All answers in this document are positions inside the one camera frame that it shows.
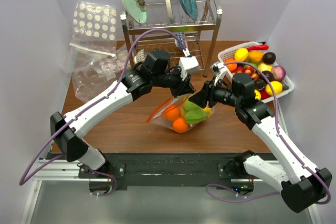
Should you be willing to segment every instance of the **purple onion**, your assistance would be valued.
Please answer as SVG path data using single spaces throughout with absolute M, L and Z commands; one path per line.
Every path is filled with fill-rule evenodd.
M 272 69 L 272 74 L 276 81 L 282 81 L 286 76 L 286 71 L 282 66 L 275 66 Z

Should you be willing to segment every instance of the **plastic bag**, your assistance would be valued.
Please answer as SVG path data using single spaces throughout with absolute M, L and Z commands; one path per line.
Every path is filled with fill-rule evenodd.
M 106 57 L 93 62 L 91 67 L 75 71 L 72 74 L 72 85 L 75 96 L 86 103 L 107 89 L 117 79 L 127 58 L 127 48 L 124 44 L 117 50 L 116 57 Z
M 183 133 L 207 120 L 213 114 L 214 108 L 202 109 L 188 99 L 189 95 L 184 95 L 166 100 L 153 111 L 147 122 Z
M 70 57 L 63 70 L 72 72 L 75 96 L 82 102 L 104 91 L 124 67 L 115 51 L 116 16 L 109 5 L 84 1 L 74 11 Z

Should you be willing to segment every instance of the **dish rack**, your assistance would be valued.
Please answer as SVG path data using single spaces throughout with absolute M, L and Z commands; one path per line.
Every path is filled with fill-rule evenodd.
M 184 13 L 179 0 L 170 1 L 174 15 L 173 22 L 169 21 L 168 18 L 166 0 L 145 0 L 147 22 L 144 24 L 140 24 L 134 20 L 127 11 L 121 13 L 120 19 L 127 49 L 130 50 L 131 45 L 140 34 L 153 28 L 162 28 L 173 33 L 185 32 L 188 49 L 191 55 L 197 58 L 200 68 L 204 70 L 203 76 L 207 77 L 222 20 L 223 10 L 221 4 L 219 0 L 196 0 L 198 18 L 196 21 L 193 21 Z M 201 32 L 206 30 L 212 31 L 212 41 L 207 54 L 207 60 L 204 62 L 199 43 Z M 172 66 L 178 65 L 179 58 L 184 56 L 182 50 L 175 45 L 174 38 L 165 33 L 155 33 L 145 36 L 139 41 L 133 52 L 133 57 L 143 48 L 148 52 L 151 52 L 154 48 L 167 50 L 171 54 Z M 134 66 L 133 58 L 131 58 L 131 65 Z
M 227 48 L 227 49 L 225 49 L 224 51 L 221 51 L 218 54 L 218 59 L 219 59 L 220 62 L 224 62 L 227 59 L 234 59 L 235 58 L 235 52 L 239 48 L 248 48 L 248 47 L 257 46 L 257 45 L 261 45 L 261 44 L 258 43 L 258 42 L 255 42 L 255 41 L 251 41 L 251 42 L 246 42 L 246 43 L 239 44 L 239 45 L 234 46 L 234 47 Z M 277 66 L 277 65 L 278 64 L 276 62 L 274 62 L 272 64 L 272 67 Z M 226 77 L 232 83 L 233 74 L 229 70 L 226 72 Z M 290 80 L 288 75 L 285 76 L 285 78 L 282 80 L 282 82 L 284 84 L 286 84 L 289 87 L 289 89 L 283 90 L 280 94 L 277 94 L 277 98 L 283 97 L 284 95 L 286 95 L 289 92 L 294 90 L 294 83 Z M 273 98 L 273 96 L 271 96 L 269 98 L 263 99 L 262 102 L 268 103 L 268 102 L 273 101 L 273 100 L 274 100 L 274 98 Z

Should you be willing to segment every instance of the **yellow fruit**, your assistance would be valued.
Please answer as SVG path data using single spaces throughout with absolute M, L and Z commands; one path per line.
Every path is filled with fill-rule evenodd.
M 252 51 L 248 54 L 248 57 L 249 57 L 250 61 L 253 62 L 253 63 L 262 62 L 263 56 L 264 56 L 264 53 L 260 52 L 260 51 Z
M 256 99 L 257 100 L 261 100 L 261 94 L 260 94 L 260 92 L 258 91 L 258 90 L 254 90 L 254 93 L 256 94 Z
M 174 122 L 173 122 L 173 129 L 176 132 L 182 133 L 188 130 L 189 125 L 185 122 L 183 117 L 179 117 L 177 118 Z
M 259 66 L 258 66 L 258 69 L 261 71 L 261 72 L 264 72 L 264 71 L 272 71 L 272 66 L 269 65 L 269 64 L 265 64 L 265 63 L 260 63 Z
M 246 48 L 239 48 L 236 52 L 235 52 L 235 60 L 236 61 L 245 61 L 247 59 L 248 56 L 248 51 Z
M 275 94 L 280 94 L 282 92 L 282 83 L 279 81 L 271 81 L 271 85 L 275 91 Z M 266 89 L 265 89 L 266 93 L 268 93 L 269 95 L 273 95 L 272 93 L 272 89 L 269 85 L 266 85 Z
M 183 108 L 181 108 L 181 116 L 185 116 L 185 110 Z
M 212 114 L 211 109 L 209 107 L 205 107 L 203 110 L 206 113 L 206 117 L 209 118 L 211 116 L 211 114 Z

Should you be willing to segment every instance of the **white clip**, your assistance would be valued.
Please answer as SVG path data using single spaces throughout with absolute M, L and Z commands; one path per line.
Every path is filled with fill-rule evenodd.
M 183 53 L 184 53 L 184 56 L 185 57 L 188 57 L 188 56 L 190 56 L 190 52 L 189 52 L 189 49 L 185 49 L 185 50 L 183 50 Z

